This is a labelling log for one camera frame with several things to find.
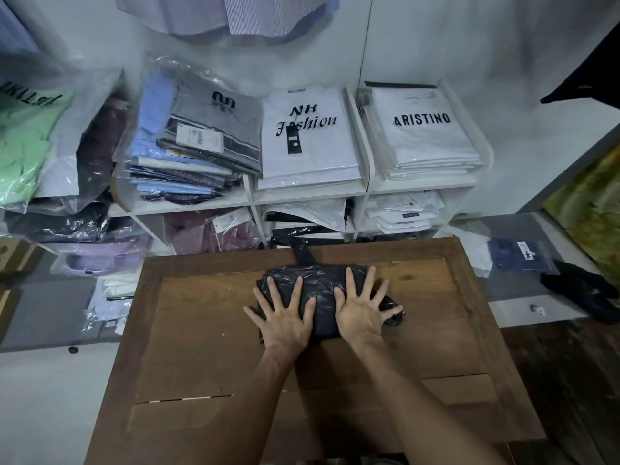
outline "hand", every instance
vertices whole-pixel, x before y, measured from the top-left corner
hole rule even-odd
[[[254,296],[258,300],[263,312],[265,312],[267,320],[263,320],[250,307],[243,307],[243,310],[262,332],[265,352],[273,353],[278,360],[292,365],[301,351],[306,348],[310,339],[316,298],[312,297],[306,302],[304,318],[302,320],[299,318],[299,299],[301,298],[303,278],[297,278],[288,308],[284,308],[282,304],[282,298],[280,298],[274,278],[268,277],[267,284],[269,286],[269,293],[274,301],[273,309],[260,290],[257,287],[253,289]]]
[[[340,335],[355,351],[359,344],[381,338],[381,326],[392,315],[402,312],[402,305],[380,311],[379,304],[385,296],[389,281],[384,280],[374,298],[370,298],[375,283],[374,266],[368,270],[361,295],[357,295],[353,272],[346,268],[346,300],[339,287],[334,288],[336,297],[336,321]]]

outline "wooden table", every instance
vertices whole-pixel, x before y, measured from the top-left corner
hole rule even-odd
[[[316,247],[327,264],[376,265],[406,310],[384,338],[491,443],[544,437],[458,239]],[[86,465],[199,464],[204,426],[246,385],[263,346],[242,306],[289,249],[148,258]],[[367,372],[342,339],[311,345],[284,385],[263,462],[402,451]]]

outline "wooden floor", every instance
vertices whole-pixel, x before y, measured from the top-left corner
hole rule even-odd
[[[620,325],[584,319],[501,333],[547,433],[500,447],[507,461],[620,464]]]

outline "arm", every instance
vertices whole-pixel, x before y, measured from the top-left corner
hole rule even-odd
[[[373,299],[375,268],[368,270],[361,295],[353,273],[346,270],[346,293],[336,288],[336,320],[340,334],[368,369],[373,385],[412,465],[505,465],[497,452],[463,426],[419,381],[401,374],[389,355],[381,326],[402,306],[381,312],[379,303],[388,289],[383,281]]]
[[[256,287],[253,290],[267,320],[251,308],[243,307],[263,334],[265,353],[250,384],[231,398],[206,431],[205,463],[208,465],[260,463],[282,386],[295,359],[306,348],[312,331],[314,298],[306,304],[304,319],[299,318],[302,278],[295,283],[288,308],[284,308],[274,280],[269,278],[267,282],[273,309],[260,290]]]

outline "dark blue package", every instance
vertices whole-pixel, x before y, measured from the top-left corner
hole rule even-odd
[[[542,242],[494,237],[489,240],[489,251],[493,264],[505,272],[557,273]]]

